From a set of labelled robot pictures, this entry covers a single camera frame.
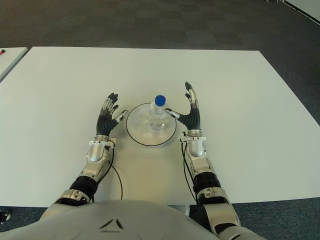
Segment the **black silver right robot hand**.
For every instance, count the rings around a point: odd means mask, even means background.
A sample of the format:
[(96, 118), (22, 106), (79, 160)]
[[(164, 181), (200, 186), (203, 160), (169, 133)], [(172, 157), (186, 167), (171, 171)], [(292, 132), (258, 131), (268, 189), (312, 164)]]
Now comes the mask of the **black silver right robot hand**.
[(188, 91), (185, 96), (190, 103), (189, 114), (180, 114), (170, 108), (165, 108), (164, 111), (169, 116), (182, 123), (188, 130), (201, 130), (201, 116), (196, 92), (192, 85), (187, 81), (185, 82), (185, 88)]

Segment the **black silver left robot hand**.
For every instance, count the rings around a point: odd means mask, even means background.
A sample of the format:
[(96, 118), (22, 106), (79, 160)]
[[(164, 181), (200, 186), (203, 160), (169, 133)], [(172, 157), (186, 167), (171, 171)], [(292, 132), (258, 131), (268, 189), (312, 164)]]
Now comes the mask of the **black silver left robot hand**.
[(110, 136), (111, 131), (122, 122), (128, 110), (123, 110), (118, 116), (113, 117), (113, 113), (118, 109), (116, 102), (118, 101), (118, 94), (112, 92), (102, 104), (97, 123), (96, 123), (96, 135)]

